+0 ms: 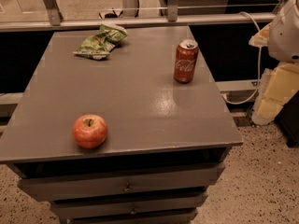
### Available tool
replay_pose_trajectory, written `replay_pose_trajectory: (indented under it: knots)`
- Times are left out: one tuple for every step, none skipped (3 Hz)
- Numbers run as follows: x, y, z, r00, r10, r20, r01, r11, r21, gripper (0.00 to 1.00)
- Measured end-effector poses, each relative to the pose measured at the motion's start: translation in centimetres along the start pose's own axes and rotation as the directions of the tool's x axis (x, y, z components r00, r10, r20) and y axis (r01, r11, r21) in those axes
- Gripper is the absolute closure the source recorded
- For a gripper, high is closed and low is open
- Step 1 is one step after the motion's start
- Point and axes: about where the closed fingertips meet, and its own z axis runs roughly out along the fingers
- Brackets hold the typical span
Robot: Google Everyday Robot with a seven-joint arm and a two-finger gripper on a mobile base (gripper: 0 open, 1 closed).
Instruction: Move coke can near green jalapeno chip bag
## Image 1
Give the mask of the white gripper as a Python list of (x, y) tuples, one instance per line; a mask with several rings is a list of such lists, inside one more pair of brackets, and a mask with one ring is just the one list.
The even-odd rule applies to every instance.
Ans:
[[(250, 40), (253, 47), (268, 46), (270, 23)], [(265, 69), (253, 106), (251, 120), (257, 125), (273, 121), (283, 106), (299, 91), (299, 63), (280, 62), (274, 69)]]

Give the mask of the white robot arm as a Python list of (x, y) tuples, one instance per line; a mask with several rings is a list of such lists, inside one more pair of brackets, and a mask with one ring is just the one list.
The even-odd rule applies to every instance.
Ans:
[(274, 69), (265, 69), (253, 106), (252, 121), (266, 125), (299, 91), (299, 0), (288, 0), (272, 22), (254, 35), (249, 44), (268, 47), (278, 60)]

